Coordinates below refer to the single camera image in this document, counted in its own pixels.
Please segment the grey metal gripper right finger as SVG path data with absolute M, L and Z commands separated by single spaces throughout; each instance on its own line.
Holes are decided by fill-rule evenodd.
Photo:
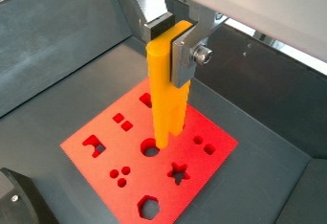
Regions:
M 192 78 L 196 65 L 205 65 L 212 57 L 207 47 L 208 36 L 223 25 L 228 17 L 221 13 L 197 6 L 191 10 L 196 20 L 193 26 L 173 39 L 171 44 L 171 82 L 180 88 Z

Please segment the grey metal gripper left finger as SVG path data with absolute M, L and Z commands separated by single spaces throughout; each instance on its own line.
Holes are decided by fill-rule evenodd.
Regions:
M 153 40 L 175 24 L 175 16 L 167 10 L 164 0 L 135 0 L 141 38 Z

